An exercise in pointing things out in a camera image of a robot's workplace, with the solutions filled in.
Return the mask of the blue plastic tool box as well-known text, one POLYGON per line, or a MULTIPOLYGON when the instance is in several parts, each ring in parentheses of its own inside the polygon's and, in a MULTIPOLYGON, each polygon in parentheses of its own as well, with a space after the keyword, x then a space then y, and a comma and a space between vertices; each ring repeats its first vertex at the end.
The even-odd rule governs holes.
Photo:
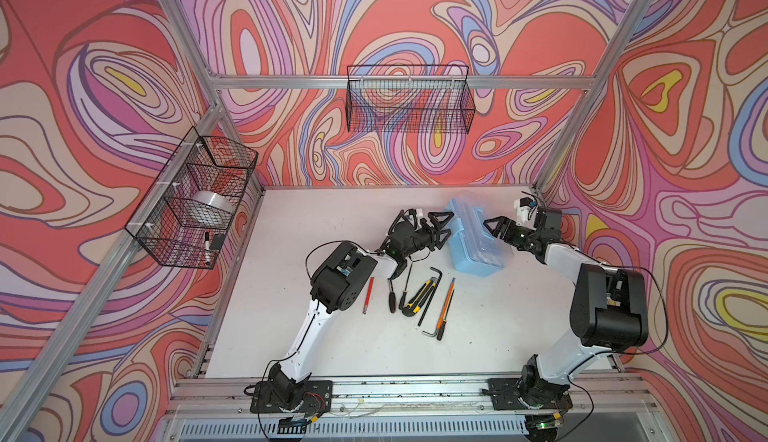
POLYGON ((451 231, 448 247, 457 271, 477 277, 488 277, 509 265, 511 254, 494 238, 483 222, 485 200, 464 190, 452 197, 446 210, 454 214, 448 223, 451 231))

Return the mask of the small black screwdriver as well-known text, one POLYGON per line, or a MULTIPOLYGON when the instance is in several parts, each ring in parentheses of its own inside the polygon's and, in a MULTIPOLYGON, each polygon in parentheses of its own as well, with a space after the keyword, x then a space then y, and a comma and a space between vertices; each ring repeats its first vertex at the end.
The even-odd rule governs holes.
POLYGON ((400 311, 402 311, 404 309, 405 304, 406 304, 406 298, 407 298, 407 293, 408 293, 408 286, 409 286, 409 282, 410 282, 410 277, 411 277, 412 269, 413 269, 413 262, 410 262, 409 265, 408 265, 408 271, 407 271, 407 275, 406 275, 406 281, 405 281, 405 285, 404 285, 404 288, 403 288, 403 292, 402 292, 402 294, 400 296, 400 299, 399 299, 399 302, 398 302, 398 310, 400 310, 400 311))

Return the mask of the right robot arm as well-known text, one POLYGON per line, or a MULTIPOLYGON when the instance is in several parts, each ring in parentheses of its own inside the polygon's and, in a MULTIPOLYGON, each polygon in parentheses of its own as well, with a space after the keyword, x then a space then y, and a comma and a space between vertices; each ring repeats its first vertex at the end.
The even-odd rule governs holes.
POLYGON ((646 282, 639 266, 600 262, 562 239, 562 213, 542 209, 534 226, 506 216, 484 220, 494 238, 574 283, 569 329, 546 352, 532 355, 517 379, 490 379, 483 390, 496 400, 515 397, 529 409, 562 399, 574 378, 604 356, 643 346, 649 336, 646 282))

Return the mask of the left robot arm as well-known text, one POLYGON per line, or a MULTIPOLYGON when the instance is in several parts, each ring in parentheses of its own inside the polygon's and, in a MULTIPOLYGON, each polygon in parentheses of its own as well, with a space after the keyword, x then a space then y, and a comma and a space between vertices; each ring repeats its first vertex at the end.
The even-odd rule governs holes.
POLYGON ((452 211, 424 213, 401 210, 375 250, 350 240, 334 242, 334 250, 309 275, 309 305, 301 328, 287 354, 268 363, 265 379, 255 397, 260 403, 282 404, 286 409, 300 406, 311 377, 311 356, 324 329, 338 311, 349 309, 371 278, 392 281, 398 278, 423 251, 442 249, 451 235, 452 211))

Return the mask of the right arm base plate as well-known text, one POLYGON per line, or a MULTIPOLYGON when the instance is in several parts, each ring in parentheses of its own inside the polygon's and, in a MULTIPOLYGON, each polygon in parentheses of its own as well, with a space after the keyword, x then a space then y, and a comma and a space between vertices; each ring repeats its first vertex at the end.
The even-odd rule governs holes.
POLYGON ((491 399, 493 408, 500 410, 556 410, 573 408, 569 385, 546 381, 523 382, 521 378, 491 378, 481 394, 491 399))

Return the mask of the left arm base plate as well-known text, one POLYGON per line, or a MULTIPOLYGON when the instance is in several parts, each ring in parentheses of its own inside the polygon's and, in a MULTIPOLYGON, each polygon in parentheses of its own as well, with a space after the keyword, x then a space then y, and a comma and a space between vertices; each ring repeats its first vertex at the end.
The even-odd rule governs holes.
POLYGON ((332 407, 333 382, 309 380, 285 387, 277 382, 258 382, 246 386, 243 393, 251 398, 253 414, 322 415, 332 407))

